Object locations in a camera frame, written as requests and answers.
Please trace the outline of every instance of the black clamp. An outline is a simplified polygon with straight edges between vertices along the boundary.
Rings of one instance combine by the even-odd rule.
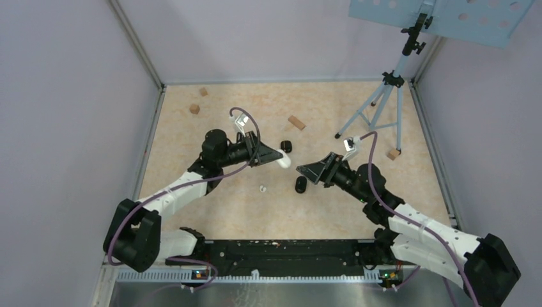
[[[412,51],[415,51],[416,54],[420,54],[422,52],[422,50],[426,46],[426,43],[419,43],[417,39],[420,35],[422,28],[425,27],[426,29],[428,29],[432,22],[433,17],[428,18],[427,14],[421,13],[418,16],[416,25],[414,27],[401,30],[401,33],[408,33],[408,40],[406,41],[405,47],[403,48],[403,55],[409,56]]]
[[[388,72],[384,72],[382,75],[384,76],[384,78],[382,79],[382,81],[384,81],[384,84],[385,85],[388,85],[388,84],[391,84],[393,86],[397,86],[397,88],[400,88],[403,86],[403,84],[405,83],[405,80],[399,75],[399,77],[394,77],[393,76],[393,73],[394,73],[395,70],[392,70],[391,71],[391,74],[388,73]]]

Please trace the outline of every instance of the metal plate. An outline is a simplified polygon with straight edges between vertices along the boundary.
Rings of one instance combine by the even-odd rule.
[[[433,23],[423,32],[504,48],[534,0],[352,0],[348,16],[409,28],[433,2]]]
[[[360,283],[217,283],[193,294],[189,290],[167,288],[167,283],[117,282],[110,307],[329,307],[329,306],[401,306],[451,307],[442,278],[420,270],[397,293],[382,292],[376,285]],[[462,289],[453,286],[458,306],[471,306]]]

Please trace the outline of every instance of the tripod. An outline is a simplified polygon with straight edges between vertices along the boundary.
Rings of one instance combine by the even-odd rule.
[[[427,18],[427,14],[421,13],[418,16],[418,19],[416,21],[416,25],[413,27],[410,27],[408,29],[402,29],[401,33],[408,33],[408,40],[406,41],[405,47],[403,48],[403,55],[401,56],[401,59],[399,60],[399,63],[397,63],[397,66],[394,70],[392,70],[391,73],[384,72],[382,75],[384,78],[382,79],[382,84],[376,89],[376,91],[369,96],[369,98],[361,105],[361,107],[356,111],[356,113],[347,121],[345,126],[335,134],[335,138],[338,139],[341,137],[343,132],[350,126],[354,120],[360,116],[363,118],[363,120],[369,125],[369,130],[373,131],[376,129],[386,128],[386,127],[397,127],[397,146],[395,150],[392,150],[390,154],[388,155],[392,160],[395,159],[398,155],[401,154],[401,109],[403,106],[403,89],[402,86],[405,83],[405,80],[401,77],[401,73],[405,69],[405,65],[408,60],[408,56],[412,53],[412,51],[416,51],[416,54],[420,54],[422,50],[424,49],[426,43],[420,44],[417,39],[420,34],[420,31],[423,26],[425,28],[429,28],[431,25],[431,22],[433,21],[433,17]],[[397,87],[397,121],[394,123],[388,123],[386,125],[380,125],[377,126],[376,123],[378,121],[378,118],[380,117],[382,110],[384,109],[384,106],[386,105],[386,102],[388,101],[391,91],[393,90],[393,87]],[[371,106],[376,106],[376,103],[380,100],[380,105],[378,106],[378,109],[376,110],[376,113],[372,120],[369,121],[367,116],[363,114],[363,110],[369,104]]]

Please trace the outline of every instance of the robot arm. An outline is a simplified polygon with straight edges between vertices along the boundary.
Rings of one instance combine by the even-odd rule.
[[[282,150],[274,150],[261,141],[258,142],[252,131],[245,134],[237,131],[235,143],[232,143],[222,130],[207,132],[199,157],[179,179],[147,198],[121,201],[104,240],[104,251],[108,252],[113,235],[123,220],[140,203],[145,202],[145,206],[135,212],[122,228],[112,252],[112,256],[121,263],[137,272],[143,272],[159,256],[162,219],[170,218],[191,201],[212,192],[224,175],[224,167],[242,162],[248,162],[250,167],[255,167],[272,161],[279,163],[282,168],[290,166],[291,161]],[[215,177],[219,179],[180,187],[188,182]],[[180,231],[183,232],[183,239],[171,240],[172,244],[168,244],[162,254],[168,253],[171,256],[192,253],[196,244],[195,236],[190,232]]]
[[[363,212],[367,218],[384,227],[375,232],[377,246],[383,246],[391,251],[397,260],[420,265],[451,280],[468,295],[451,255],[424,229],[430,228],[437,232],[448,243],[462,265],[481,306],[500,306],[521,276],[503,241],[492,234],[480,238],[463,233],[425,216],[386,190],[386,179],[373,165],[373,182],[381,199],[395,213],[408,216],[422,227],[385,210],[369,186],[368,164],[352,170],[345,160],[348,154],[351,156],[354,154],[352,152],[359,150],[356,144],[348,140],[345,141],[347,152],[345,156],[331,152],[323,160],[298,166],[296,170],[314,184],[323,182],[324,187],[336,185],[356,200],[365,203]]]

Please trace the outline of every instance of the white bracket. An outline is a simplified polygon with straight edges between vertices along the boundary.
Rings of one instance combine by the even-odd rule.
[[[343,141],[346,148],[346,154],[343,157],[343,161],[348,161],[354,158],[361,150],[361,139],[359,136],[353,138],[347,138]]]
[[[425,231],[425,228],[432,229],[448,243],[461,266],[467,262],[465,253],[473,253],[480,244],[477,240],[478,237],[439,223],[412,208],[409,204],[399,205],[395,211],[422,224],[422,228],[398,216],[389,217],[389,228],[399,233],[391,246],[394,256],[398,260],[412,262],[446,277],[463,288],[463,280],[458,274],[452,257],[444,245]]]
[[[245,115],[245,113],[241,113],[241,115],[237,117],[230,116],[229,120],[233,123],[233,129],[235,132],[240,132],[241,134],[245,135],[245,125],[249,121],[249,117]]]
[[[191,201],[205,196],[207,193],[207,183],[202,182],[200,184],[194,184],[194,185],[188,185],[186,187],[182,187],[181,189],[177,189],[175,191],[172,191],[171,189],[173,187],[176,187],[180,184],[186,183],[186,182],[193,182],[196,180],[200,180],[201,175],[193,172],[185,172],[179,179],[175,180],[173,183],[168,185],[167,187],[157,191],[153,195],[156,195],[158,193],[161,193],[165,191],[165,195],[158,197],[156,200],[153,200],[146,204],[143,208],[152,211],[156,210],[162,216],[162,222],[169,219],[175,212],[182,209],[184,206],[189,204]],[[145,197],[141,198],[140,202],[143,202],[147,200],[148,198],[152,197]]]

